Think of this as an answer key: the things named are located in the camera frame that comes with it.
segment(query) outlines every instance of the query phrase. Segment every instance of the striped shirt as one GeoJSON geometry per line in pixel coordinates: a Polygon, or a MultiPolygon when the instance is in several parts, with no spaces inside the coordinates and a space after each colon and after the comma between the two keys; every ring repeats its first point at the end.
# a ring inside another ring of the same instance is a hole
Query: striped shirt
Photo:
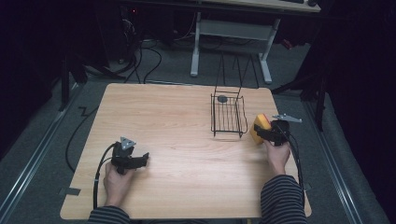
{"type": "MultiPolygon", "coordinates": [[[[262,188],[261,224],[307,223],[300,186],[291,175],[277,175],[262,188]]],[[[129,224],[128,214],[115,206],[98,207],[91,211],[88,223],[129,224]]]]}

